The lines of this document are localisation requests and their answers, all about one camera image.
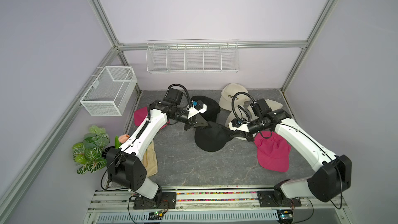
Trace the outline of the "cream colorado cap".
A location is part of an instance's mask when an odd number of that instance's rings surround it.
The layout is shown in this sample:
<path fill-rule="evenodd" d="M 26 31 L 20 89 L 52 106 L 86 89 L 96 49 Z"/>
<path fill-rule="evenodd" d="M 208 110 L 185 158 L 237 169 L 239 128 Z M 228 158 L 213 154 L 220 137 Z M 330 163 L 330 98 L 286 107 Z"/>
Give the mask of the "cream colorado cap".
<path fill-rule="evenodd" d="M 219 100 L 219 106 L 227 111 L 231 111 L 232 110 L 232 100 L 233 100 L 233 96 L 239 92 L 245 92 L 248 93 L 248 90 L 237 83 L 230 83 L 228 84 L 226 87 L 223 88 L 223 90 L 221 91 L 221 97 Z M 235 98 L 235 103 L 234 106 L 237 107 L 238 105 L 243 106 L 245 102 L 250 101 L 250 98 L 245 95 L 245 94 L 239 94 L 236 98 Z"/>
<path fill-rule="evenodd" d="M 254 142 L 255 135 L 249 133 L 248 120 L 242 117 L 242 114 L 235 116 L 233 112 L 227 118 L 225 127 L 227 128 L 227 135 L 230 139 L 246 140 Z"/>

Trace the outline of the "plain black cap front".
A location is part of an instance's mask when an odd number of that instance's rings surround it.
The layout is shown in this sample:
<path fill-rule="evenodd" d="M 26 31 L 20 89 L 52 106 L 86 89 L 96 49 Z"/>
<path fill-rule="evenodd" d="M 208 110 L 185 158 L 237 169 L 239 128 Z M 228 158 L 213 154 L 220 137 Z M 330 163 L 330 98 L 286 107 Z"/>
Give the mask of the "plain black cap front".
<path fill-rule="evenodd" d="M 217 117 L 221 111 L 221 108 L 215 100 L 213 100 L 209 97 L 200 96 L 200 95 L 192 96 L 191 100 L 196 101 L 196 102 L 201 101 L 204 104 L 206 104 L 207 110 L 205 113 L 202 114 L 203 118 L 206 121 L 217 122 Z"/>

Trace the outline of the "cream Colorado cap back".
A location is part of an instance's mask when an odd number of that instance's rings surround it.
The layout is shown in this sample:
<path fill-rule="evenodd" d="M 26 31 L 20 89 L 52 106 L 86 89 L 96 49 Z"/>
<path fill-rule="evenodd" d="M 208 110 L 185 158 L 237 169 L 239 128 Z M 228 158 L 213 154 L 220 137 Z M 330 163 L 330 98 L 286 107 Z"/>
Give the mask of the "cream Colorado cap back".
<path fill-rule="evenodd" d="M 245 92 L 248 93 L 248 90 L 237 83 L 230 83 L 228 84 L 226 87 L 223 88 L 223 90 L 221 91 L 221 97 L 219 100 L 219 106 L 227 111 L 231 111 L 232 110 L 232 100 L 233 100 L 233 96 L 239 92 Z M 250 98 L 245 95 L 245 94 L 239 94 L 236 98 L 235 98 L 235 103 L 234 106 L 237 107 L 238 105 L 243 106 L 245 102 L 250 101 Z"/>

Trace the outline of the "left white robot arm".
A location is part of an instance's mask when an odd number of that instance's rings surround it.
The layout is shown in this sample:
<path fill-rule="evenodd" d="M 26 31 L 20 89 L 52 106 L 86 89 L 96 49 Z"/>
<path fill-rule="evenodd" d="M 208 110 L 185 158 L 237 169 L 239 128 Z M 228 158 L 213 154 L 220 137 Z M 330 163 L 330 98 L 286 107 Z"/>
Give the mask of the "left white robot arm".
<path fill-rule="evenodd" d="M 140 196 L 156 200 L 161 195 L 160 186 L 147 176 L 143 165 L 144 154 L 156 134 L 169 120 L 184 123 L 184 129 L 205 127 L 207 121 L 202 114 L 207 105 L 202 101 L 194 102 L 190 107 L 179 107 L 175 103 L 155 101 L 148 107 L 148 115 L 131 137 L 119 149 L 107 152 L 107 177 Z"/>

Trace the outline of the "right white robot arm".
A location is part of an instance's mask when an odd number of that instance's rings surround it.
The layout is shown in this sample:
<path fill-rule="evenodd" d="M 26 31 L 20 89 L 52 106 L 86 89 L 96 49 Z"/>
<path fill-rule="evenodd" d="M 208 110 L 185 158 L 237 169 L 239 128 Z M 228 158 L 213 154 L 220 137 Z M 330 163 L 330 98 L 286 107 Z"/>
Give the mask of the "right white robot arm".
<path fill-rule="evenodd" d="M 287 201 L 315 197 L 329 202 L 351 187 L 352 162 L 346 155 L 337 156 L 307 134 L 283 109 L 268 112 L 264 117 L 247 122 L 235 117 L 228 124 L 235 136 L 252 141 L 253 134 L 271 130 L 287 140 L 309 163 L 314 175 L 276 184 L 274 198 Z"/>

